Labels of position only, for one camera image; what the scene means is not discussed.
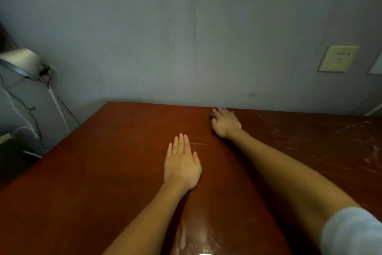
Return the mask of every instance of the lamp shade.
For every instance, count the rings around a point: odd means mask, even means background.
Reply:
[[[33,80],[38,80],[40,71],[44,69],[40,57],[28,49],[0,53],[0,64]]]

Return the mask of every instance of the forearm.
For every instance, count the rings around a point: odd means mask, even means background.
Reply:
[[[103,255],[159,254],[172,215],[185,191],[182,184],[165,183],[150,204],[114,240]]]
[[[302,226],[319,243],[326,221],[348,206],[359,206],[325,177],[292,157],[237,129],[228,137],[291,206]]]

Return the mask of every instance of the table surface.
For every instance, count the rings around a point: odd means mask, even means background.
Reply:
[[[288,208],[240,151],[214,135],[210,111],[107,103],[0,193],[0,253],[102,253],[159,190],[166,148],[179,132],[189,136],[203,173],[175,212],[163,254],[290,254],[295,243],[301,247]],[[381,119],[235,113],[248,133],[382,219]]]

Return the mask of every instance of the hand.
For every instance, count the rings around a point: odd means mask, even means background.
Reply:
[[[176,182],[183,184],[184,192],[193,189],[199,181],[202,173],[198,154],[191,153],[191,146],[186,135],[179,134],[175,137],[174,145],[169,144],[165,160],[166,182]]]
[[[230,132],[235,129],[241,129],[241,123],[236,118],[233,112],[227,109],[215,108],[212,110],[215,118],[211,120],[212,128],[216,134],[222,138],[229,138]]]

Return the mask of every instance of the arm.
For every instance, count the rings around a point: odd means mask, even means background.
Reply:
[[[159,254],[174,211],[200,178],[198,154],[191,153],[188,137],[179,134],[169,144],[164,168],[164,184],[147,207],[126,227],[103,255]]]
[[[270,186],[291,206],[302,227],[319,246],[325,223],[339,210],[359,205],[322,175],[251,137],[226,109],[213,109],[214,131],[244,152]]]

